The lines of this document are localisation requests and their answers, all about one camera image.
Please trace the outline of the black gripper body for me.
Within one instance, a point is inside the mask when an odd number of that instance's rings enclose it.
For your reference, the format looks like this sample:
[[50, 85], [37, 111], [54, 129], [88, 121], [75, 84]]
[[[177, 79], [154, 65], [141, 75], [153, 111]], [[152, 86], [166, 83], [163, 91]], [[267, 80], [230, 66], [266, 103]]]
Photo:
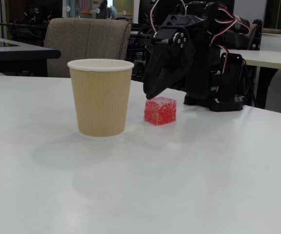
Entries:
[[192, 44], [208, 48], [208, 13], [198, 15], [170, 14], [152, 36], [153, 49], [179, 48]]

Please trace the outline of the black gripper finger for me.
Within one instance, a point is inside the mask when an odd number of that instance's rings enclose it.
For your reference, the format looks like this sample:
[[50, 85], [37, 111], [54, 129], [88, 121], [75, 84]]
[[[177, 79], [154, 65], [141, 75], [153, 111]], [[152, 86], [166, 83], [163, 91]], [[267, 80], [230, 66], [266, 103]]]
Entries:
[[154, 66], [154, 95], [167, 88], [181, 89], [195, 54], [188, 31], [183, 27], [161, 28], [154, 45], [159, 53]]
[[152, 99], [162, 92], [162, 78], [159, 76], [164, 65], [165, 52], [166, 46], [152, 46], [151, 57], [143, 77], [143, 91], [147, 99]]

